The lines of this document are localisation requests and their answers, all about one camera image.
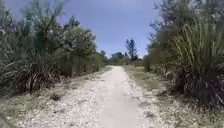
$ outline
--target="distant tree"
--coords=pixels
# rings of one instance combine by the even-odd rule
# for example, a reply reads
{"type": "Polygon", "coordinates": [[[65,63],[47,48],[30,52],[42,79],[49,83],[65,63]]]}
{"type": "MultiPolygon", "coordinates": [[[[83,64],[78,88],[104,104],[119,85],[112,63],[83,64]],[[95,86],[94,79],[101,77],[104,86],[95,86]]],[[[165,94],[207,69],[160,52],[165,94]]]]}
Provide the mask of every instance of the distant tree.
{"type": "Polygon", "coordinates": [[[128,57],[128,54],[127,54],[127,52],[125,52],[125,53],[124,53],[124,56],[127,56],[127,57],[128,57]]]}
{"type": "Polygon", "coordinates": [[[101,50],[101,51],[100,51],[100,54],[101,54],[102,56],[105,56],[105,55],[106,55],[106,52],[105,52],[104,50],[101,50]]]}
{"type": "Polygon", "coordinates": [[[116,52],[116,53],[112,54],[112,58],[122,59],[123,57],[124,57],[124,54],[121,52],[116,52]]]}
{"type": "Polygon", "coordinates": [[[136,48],[136,44],[135,41],[133,39],[131,40],[127,40],[126,44],[125,44],[127,50],[128,50],[128,54],[131,57],[131,61],[135,61],[138,59],[138,50],[136,48]]]}

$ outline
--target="white gravel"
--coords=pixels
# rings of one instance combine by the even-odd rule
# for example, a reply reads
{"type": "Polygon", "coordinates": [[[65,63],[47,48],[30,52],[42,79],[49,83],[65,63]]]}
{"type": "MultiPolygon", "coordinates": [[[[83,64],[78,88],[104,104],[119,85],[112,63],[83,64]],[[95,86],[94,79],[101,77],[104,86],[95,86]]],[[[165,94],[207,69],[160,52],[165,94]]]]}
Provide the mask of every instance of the white gravel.
{"type": "Polygon", "coordinates": [[[71,90],[48,109],[17,122],[23,128],[164,128],[156,100],[135,85],[122,67],[71,90]]]}

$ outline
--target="dense shrub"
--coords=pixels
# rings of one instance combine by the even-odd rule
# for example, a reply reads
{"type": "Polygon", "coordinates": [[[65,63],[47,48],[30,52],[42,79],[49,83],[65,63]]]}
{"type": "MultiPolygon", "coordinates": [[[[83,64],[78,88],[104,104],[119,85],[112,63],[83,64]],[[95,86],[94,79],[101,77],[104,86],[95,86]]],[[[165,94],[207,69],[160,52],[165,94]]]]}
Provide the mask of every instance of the dense shrub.
{"type": "Polygon", "coordinates": [[[83,29],[74,17],[59,24],[62,9],[60,2],[33,0],[23,10],[24,20],[15,21],[0,0],[0,93],[33,92],[49,87],[59,76],[81,75],[103,66],[105,56],[96,52],[92,31],[83,29]]]}
{"type": "Polygon", "coordinates": [[[223,28],[204,22],[186,25],[175,38],[179,74],[176,88],[206,105],[224,105],[223,28]]]}

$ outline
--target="sky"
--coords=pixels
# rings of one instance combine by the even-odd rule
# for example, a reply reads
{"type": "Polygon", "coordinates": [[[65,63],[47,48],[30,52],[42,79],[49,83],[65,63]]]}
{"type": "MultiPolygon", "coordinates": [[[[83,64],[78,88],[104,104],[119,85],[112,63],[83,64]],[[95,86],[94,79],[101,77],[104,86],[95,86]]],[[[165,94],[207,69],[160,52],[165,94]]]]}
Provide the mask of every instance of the sky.
{"type": "MultiPolygon", "coordinates": [[[[22,17],[21,9],[31,0],[5,0],[6,8],[14,18],[22,17]]],[[[125,41],[133,38],[140,57],[147,54],[149,33],[154,30],[149,24],[159,19],[154,5],[159,0],[66,0],[64,15],[60,23],[71,16],[80,21],[83,28],[89,28],[96,35],[97,50],[104,50],[107,56],[115,52],[126,52],[125,41]]]]}

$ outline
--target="dirt path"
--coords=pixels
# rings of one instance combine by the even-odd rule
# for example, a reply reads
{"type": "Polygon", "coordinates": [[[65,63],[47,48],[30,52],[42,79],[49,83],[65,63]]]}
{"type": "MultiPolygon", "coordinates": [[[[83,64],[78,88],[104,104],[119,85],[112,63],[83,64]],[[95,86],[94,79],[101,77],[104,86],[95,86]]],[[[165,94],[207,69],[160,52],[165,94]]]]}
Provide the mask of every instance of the dirt path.
{"type": "Polygon", "coordinates": [[[48,109],[33,110],[24,128],[164,128],[156,98],[135,85],[122,67],[69,91],[48,109]]]}

